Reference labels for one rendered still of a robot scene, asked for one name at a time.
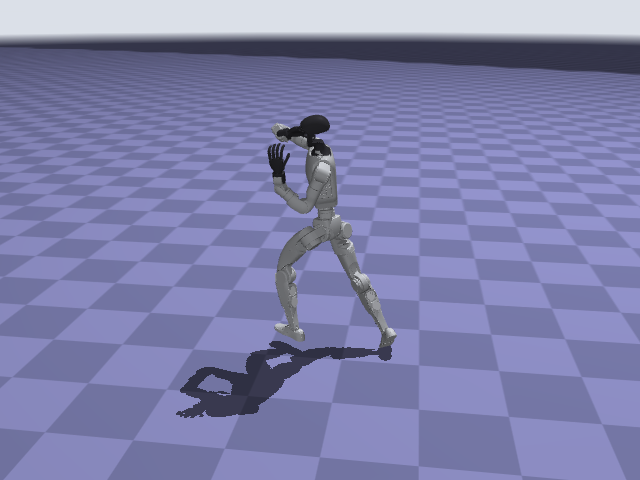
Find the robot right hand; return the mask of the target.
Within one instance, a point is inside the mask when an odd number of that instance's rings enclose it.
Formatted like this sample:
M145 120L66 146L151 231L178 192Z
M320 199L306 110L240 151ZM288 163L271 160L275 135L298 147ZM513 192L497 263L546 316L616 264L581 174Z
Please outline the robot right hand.
M277 136L278 137L285 136L287 140L290 140L291 137L299 137L299 136L307 138L307 135L301 129L301 126L295 126L295 127L292 127L291 129L285 128L285 129L279 130L277 132ZM313 138L315 139L315 135L313 136Z

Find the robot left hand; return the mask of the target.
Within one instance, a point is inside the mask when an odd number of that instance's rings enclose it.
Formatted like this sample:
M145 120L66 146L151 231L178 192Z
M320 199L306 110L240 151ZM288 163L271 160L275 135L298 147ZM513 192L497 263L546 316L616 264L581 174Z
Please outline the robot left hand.
M272 173L273 177L281 177L282 178L282 183L284 184L286 181L286 177L285 177L285 171L283 171L285 169L285 165L290 157L290 153L287 154L285 161L282 159L283 158L283 150L285 147L285 144L282 145L281 150L280 150L280 157L279 157L279 146L280 143L277 144L276 147L276 152L275 152L275 146L276 144L270 145L268 148L268 158L269 158L269 164L270 167L272 168L272 170L274 171ZM272 152L271 152L271 147L272 147ZM272 157L271 157L271 153L272 153ZM276 158L275 158L275 153L276 153Z

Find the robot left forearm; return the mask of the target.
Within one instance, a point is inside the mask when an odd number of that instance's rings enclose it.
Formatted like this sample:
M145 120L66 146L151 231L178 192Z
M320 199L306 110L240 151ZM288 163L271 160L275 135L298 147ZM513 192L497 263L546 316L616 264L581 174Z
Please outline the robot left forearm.
M274 191L280 195L286 203L295 211L299 213L306 213L308 210L308 205L299 200L299 195L294 193L285 183L282 183L281 177L273 177L274 183Z

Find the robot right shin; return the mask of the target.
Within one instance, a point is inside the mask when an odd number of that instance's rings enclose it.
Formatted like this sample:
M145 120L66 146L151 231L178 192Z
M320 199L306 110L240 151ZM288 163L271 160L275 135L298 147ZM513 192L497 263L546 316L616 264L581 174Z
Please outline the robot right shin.
M383 317L381 305L378 296L371 286L370 280L366 274L362 274L368 281L368 289L364 292L356 292L366 311L372 316L381 334L383 335L388 325Z

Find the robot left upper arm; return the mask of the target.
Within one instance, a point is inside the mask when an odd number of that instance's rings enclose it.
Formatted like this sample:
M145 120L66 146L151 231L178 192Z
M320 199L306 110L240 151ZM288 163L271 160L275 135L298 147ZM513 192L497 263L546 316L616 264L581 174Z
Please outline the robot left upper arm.
M300 199L308 205L308 210L306 213L309 213L314 207L323 187L328 182L330 176L330 165L324 162L319 162L312 173L312 179L306 191L307 197Z

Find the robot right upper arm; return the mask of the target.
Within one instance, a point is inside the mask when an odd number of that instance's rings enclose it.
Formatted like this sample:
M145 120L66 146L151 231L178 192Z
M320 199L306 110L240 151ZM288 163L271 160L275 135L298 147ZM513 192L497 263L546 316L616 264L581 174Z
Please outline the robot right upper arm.
M313 138L314 139L314 138ZM319 139L317 137L315 137L315 139ZM285 142L288 142L289 140L286 140ZM295 143L296 145L309 150L310 147L308 147L307 145L307 138L299 136L299 137L291 137L290 141L292 141L293 143Z

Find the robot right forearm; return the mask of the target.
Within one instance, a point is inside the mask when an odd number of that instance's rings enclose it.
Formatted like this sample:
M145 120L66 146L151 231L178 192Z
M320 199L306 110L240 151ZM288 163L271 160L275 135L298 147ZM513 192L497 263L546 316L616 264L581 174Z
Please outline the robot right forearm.
M275 134L275 137L276 137L280 142L285 142L285 141L287 140L287 138L286 138L285 136L278 137L278 136L277 136L277 132L278 132L279 130L282 130L282 129L285 129L285 128L289 128L289 127L287 127L287 126L285 126L285 125L283 125L283 124L279 124L279 123L276 123L274 126L272 126L272 127L271 127L273 134ZM291 128L289 128L289 129L291 129Z

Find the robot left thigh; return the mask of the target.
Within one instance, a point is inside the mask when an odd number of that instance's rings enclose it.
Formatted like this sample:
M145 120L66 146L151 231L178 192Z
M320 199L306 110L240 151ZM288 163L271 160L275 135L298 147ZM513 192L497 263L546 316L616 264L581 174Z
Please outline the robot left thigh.
M308 250L312 250L322 243L325 232L322 227L314 229L308 226L293 235L284 246L278 261L277 272L284 270L289 277L289 284L296 279L296 271L292 264L298 261Z

